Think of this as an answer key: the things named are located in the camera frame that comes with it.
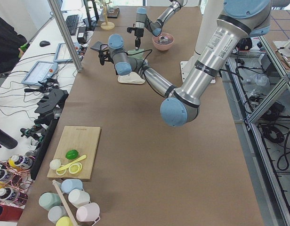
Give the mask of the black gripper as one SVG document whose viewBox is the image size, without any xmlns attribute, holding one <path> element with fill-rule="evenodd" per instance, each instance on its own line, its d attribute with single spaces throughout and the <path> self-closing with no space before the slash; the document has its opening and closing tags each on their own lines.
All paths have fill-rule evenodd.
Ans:
<svg viewBox="0 0 290 226">
<path fill-rule="evenodd" d="M 101 65 L 105 65 L 105 62 L 111 62 L 110 51 L 108 49 L 99 50 L 98 57 Z"/>
<path fill-rule="evenodd" d="M 128 27 L 127 32 L 132 33 L 134 31 L 134 36 L 136 37 L 135 39 L 135 47 L 136 50 L 139 50 L 139 47 L 141 45 L 141 38 L 144 35 L 144 28 L 139 28 L 139 27 Z"/>
</svg>

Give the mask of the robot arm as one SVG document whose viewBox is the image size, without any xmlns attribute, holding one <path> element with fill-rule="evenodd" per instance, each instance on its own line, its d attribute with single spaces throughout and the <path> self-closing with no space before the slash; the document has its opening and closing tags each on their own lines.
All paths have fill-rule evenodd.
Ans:
<svg viewBox="0 0 290 226">
<path fill-rule="evenodd" d="M 132 27 L 127 28 L 128 33 L 134 32 L 135 50 L 139 50 L 141 46 L 141 38 L 144 35 L 144 30 L 148 30 L 154 37 L 161 35 L 163 27 L 169 19 L 175 15 L 183 6 L 183 0 L 171 0 L 171 4 L 165 11 L 154 21 L 147 15 L 147 9 L 144 7 L 137 8 L 136 20 Z"/>
<path fill-rule="evenodd" d="M 244 38 L 261 36 L 270 28 L 270 0 L 210 0 L 205 7 L 197 42 L 199 54 L 190 59 L 191 70 L 180 87 L 151 68 L 145 60 L 130 57 L 123 38 L 113 34 L 108 49 L 99 51 L 100 63 L 111 62 L 120 76 L 131 72 L 145 79 L 158 94 L 164 96 L 160 106 L 163 120 L 170 126 L 182 126 L 199 113 L 200 97 L 225 63 L 237 43 Z"/>
</svg>

